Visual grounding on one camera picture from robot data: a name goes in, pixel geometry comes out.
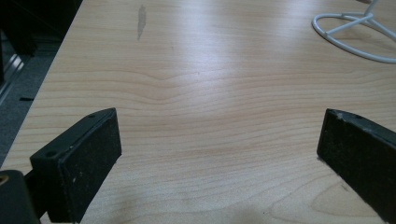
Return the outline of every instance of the wooden table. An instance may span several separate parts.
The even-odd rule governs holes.
[[[27,173],[34,152],[114,106],[123,154],[83,223],[383,223],[316,154],[328,107],[396,130],[396,66],[311,27],[319,13],[365,7],[85,0],[3,169]],[[395,9],[393,0],[375,9],[392,30]],[[340,36],[396,52],[367,28]]]

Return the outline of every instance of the black object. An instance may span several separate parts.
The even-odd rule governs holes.
[[[20,101],[33,101],[35,98],[30,97],[20,97]]]
[[[59,41],[72,23],[82,0],[1,0],[0,30],[17,54],[33,56],[34,35],[51,35]]]
[[[396,223],[396,133],[327,109],[318,155],[385,221]]]
[[[52,222],[80,222],[120,155],[116,109],[90,114],[38,150],[24,180],[0,172],[1,223],[37,223],[46,211]]]

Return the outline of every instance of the light wood tabletop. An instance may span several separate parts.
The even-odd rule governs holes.
[[[84,0],[2,169],[26,174],[50,140],[116,107],[122,156],[83,223],[383,223],[316,153],[326,108],[396,131],[396,65],[345,52],[311,26],[317,14],[366,7]],[[395,12],[393,0],[374,11],[391,30]],[[338,36],[396,54],[369,28]]]

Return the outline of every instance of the gray floor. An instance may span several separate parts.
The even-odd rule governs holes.
[[[6,82],[0,86],[0,167],[60,46],[46,37],[36,43],[34,57],[16,55],[2,34]]]

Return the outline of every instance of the black metal part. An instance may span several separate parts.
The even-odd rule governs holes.
[[[0,172],[0,223],[39,223],[19,171]]]
[[[318,155],[385,221],[396,223],[396,133],[327,109]]]
[[[0,223],[80,222],[121,155],[115,108],[90,114],[37,151],[33,170],[0,173]]]

